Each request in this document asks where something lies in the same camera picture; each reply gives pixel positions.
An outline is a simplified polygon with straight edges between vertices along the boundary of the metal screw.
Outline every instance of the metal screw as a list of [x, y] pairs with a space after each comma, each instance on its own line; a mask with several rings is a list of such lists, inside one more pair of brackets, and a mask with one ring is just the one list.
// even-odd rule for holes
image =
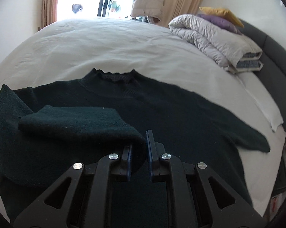
[[110, 155], [109, 155], [109, 158], [112, 159], [112, 160], [113, 160], [113, 159], [117, 159], [118, 157], [119, 157], [118, 154], [110, 154]]
[[170, 154], [162, 154], [162, 159], [170, 159], [171, 155]]
[[203, 170], [203, 169], [205, 169], [207, 166], [206, 166], [206, 164], [205, 164], [204, 162], [200, 162], [200, 163], [198, 163], [198, 167]]
[[83, 167], [83, 164], [82, 164], [82, 163], [75, 163], [75, 164], [73, 165], [73, 168], [76, 169], [76, 170], [79, 170], [79, 169], [81, 169], [82, 167]]

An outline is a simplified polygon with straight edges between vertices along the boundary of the white bedsheet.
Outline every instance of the white bedsheet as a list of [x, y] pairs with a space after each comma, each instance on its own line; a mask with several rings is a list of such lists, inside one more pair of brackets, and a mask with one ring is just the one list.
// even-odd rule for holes
[[[264, 134], [271, 151], [239, 149], [256, 211], [263, 215], [278, 172], [285, 132], [274, 133], [243, 86], [169, 29], [98, 18], [56, 22], [23, 42], [0, 64], [0, 89], [36, 87], [82, 78], [92, 68], [140, 74], [194, 91], [232, 111]], [[0, 199], [0, 211], [5, 213]]]

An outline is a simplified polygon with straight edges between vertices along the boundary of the gray upholstered headboard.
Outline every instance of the gray upholstered headboard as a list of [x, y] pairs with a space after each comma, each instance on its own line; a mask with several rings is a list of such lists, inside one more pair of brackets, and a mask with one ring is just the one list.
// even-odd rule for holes
[[242, 23], [244, 28], [239, 30], [254, 40], [263, 50], [260, 60], [264, 66], [255, 74], [278, 105], [286, 131], [286, 50], [261, 30], [245, 21]]

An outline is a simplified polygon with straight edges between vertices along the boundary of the folded blanket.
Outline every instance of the folded blanket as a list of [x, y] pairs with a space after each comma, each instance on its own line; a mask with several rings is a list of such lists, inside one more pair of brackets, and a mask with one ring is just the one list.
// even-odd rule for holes
[[174, 18], [169, 28], [174, 35], [195, 45], [226, 71], [253, 71], [263, 66], [259, 61], [262, 49], [245, 35], [228, 32], [192, 14]]

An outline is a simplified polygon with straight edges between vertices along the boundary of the sweater sleeve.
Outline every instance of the sweater sleeve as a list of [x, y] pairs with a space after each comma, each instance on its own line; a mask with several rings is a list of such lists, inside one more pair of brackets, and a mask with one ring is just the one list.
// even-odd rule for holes
[[256, 131], [229, 110], [197, 96], [197, 104], [204, 111], [210, 123], [215, 126], [229, 142], [248, 150], [268, 153], [271, 149], [260, 132]]

